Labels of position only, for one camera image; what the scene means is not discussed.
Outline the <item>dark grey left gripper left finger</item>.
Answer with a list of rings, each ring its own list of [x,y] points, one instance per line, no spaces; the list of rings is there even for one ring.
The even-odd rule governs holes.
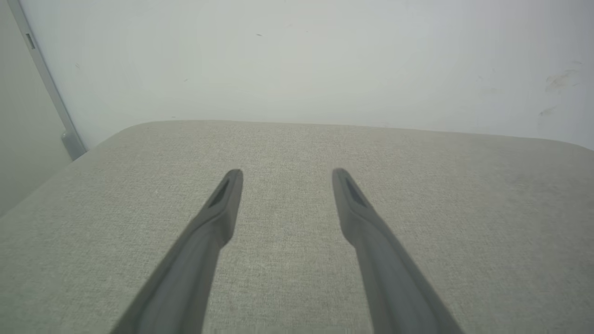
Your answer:
[[[142,286],[113,334],[200,334],[220,250],[231,241],[243,188],[228,171]]]

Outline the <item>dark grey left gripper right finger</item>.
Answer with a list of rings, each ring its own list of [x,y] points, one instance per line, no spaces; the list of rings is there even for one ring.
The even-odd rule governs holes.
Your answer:
[[[460,334],[458,322],[343,168],[332,173],[343,236],[356,251],[376,334]]]

